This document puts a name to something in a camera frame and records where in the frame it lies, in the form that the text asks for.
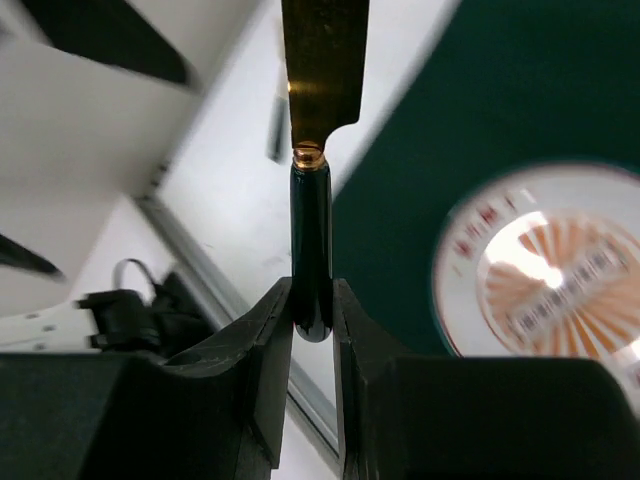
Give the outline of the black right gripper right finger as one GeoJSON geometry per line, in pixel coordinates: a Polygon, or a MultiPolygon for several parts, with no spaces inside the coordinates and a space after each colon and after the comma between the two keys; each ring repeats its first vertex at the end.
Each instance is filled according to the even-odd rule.
{"type": "Polygon", "coordinates": [[[411,477],[395,391],[409,349],[365,312],[346,280],[333,282],[333,344],[343,479],[411,477]]]}

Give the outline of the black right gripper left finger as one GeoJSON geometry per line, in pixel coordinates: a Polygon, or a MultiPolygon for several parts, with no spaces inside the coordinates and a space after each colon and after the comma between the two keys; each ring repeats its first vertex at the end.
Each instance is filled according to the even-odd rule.
{"type": "Polygon", "coordinates": [[[119,356],[100,478],[270,478],[282,448],[290,289],[278,280],[242,317],[164,365],[119,356]]]}

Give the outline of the white plate orange sunburst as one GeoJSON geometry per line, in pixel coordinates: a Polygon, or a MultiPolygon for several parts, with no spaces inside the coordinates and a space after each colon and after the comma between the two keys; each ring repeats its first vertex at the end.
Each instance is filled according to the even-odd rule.
{"type": "Polygon", "coordinates": [[[638,176],[551,163],[486,184],[449,214],[431,293],[453,353],[592,359],[637,396],[638,176]]]}

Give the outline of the dark green cloth placemat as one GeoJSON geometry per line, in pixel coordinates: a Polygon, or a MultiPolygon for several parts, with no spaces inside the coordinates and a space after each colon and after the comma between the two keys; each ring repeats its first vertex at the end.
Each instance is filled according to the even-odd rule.
{"type": "Polygon", "coordinates": [[[635,1],[464,1],[333,205],[333,267],[416,353],[447,353],[430,293],[451,209],[550,160],[639,169],[635,1]]]}

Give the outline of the gold knife dark handle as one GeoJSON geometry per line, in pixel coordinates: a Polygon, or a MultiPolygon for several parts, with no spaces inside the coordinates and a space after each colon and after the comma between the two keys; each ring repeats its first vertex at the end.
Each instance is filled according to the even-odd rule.
{"type": "Polygon", "coordinates": [[[282,4],[292,165],[291,302],[298,333],[319,343],[333,326],[332,189],[326,143],[361,112],[367,0],[282,4]]]}

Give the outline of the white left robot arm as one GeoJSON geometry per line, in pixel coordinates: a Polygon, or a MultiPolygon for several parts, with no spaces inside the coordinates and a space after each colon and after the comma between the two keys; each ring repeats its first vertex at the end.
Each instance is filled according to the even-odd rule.
{"type": "MultiPolygon", "coordinates": [[[[196,70],[128,1],[13,1],[50,48],[160,83],[196,90],[196,70]]],[[[89,350],[96,332],[89,311],[73,300],[1,318],[1,351],[89,350]]]]}

